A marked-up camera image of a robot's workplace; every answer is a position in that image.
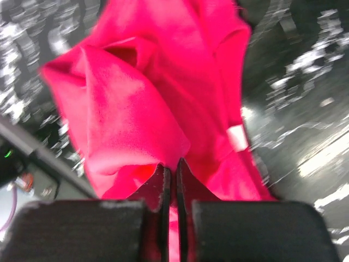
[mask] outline pink cloth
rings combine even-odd
[[[185,157],[220,199],[272,199],[227,135],[243,123],[249,36],[231,0],[110,0],[92,34],[41,69],[98,196],[127,198]],[[178,235],[170,246],[177,261]]]

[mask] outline dark floor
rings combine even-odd
[[[323,214],[341,257],[347,260],[349,1],[239,2],[246,8],[245,15],[255,32],[245,60],[243,115],[256,162],[276,196],[310,203]],[[64,24],[59,12],[65,8],[76,9],[73,17],[79,26],[71,28],[69,34],[58,35],[53,42],[67,40],[71,46],[83,38],[94,20],[84,19],[88,17],[87,3],[67,1],[44,19],[38,39],[40,63],[64,48],[61,45],[52,52],[47,40],[52,30]],[[287,14],[289,6],[291,15]],[[11,17],[5,14],[4,19]],[[23,78],[32,77],[30,73],[22,70],[16,85],[23,85]],[[42,123],[37,136],[79,170],[82,162],[67,146],[64,125],[58,126],[57,118],[47,115],[52,107],[48,95],[43,86],[24,125],[34,118]],[[64,198],[68,192],[61,191],[59,196]]]

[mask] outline green light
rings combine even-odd
[[[11,155],[12,155],[12,150],[10,150],[9,152],[6,153],[5,158],[7,158],[7,157],[9,157]]]

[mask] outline purple cable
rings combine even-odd
[[[12,188],[12,209],[11,209],[11,213],[9,215],[9,218],[7,219],[7,221],[5,222],[5,224],[0,228],[0,232],[3,230],[6,230],[9,225],[12,222],[13,217],[15,216],[15,212],[16,212],[16,208],[17,208],[17,188],[14,186]]]

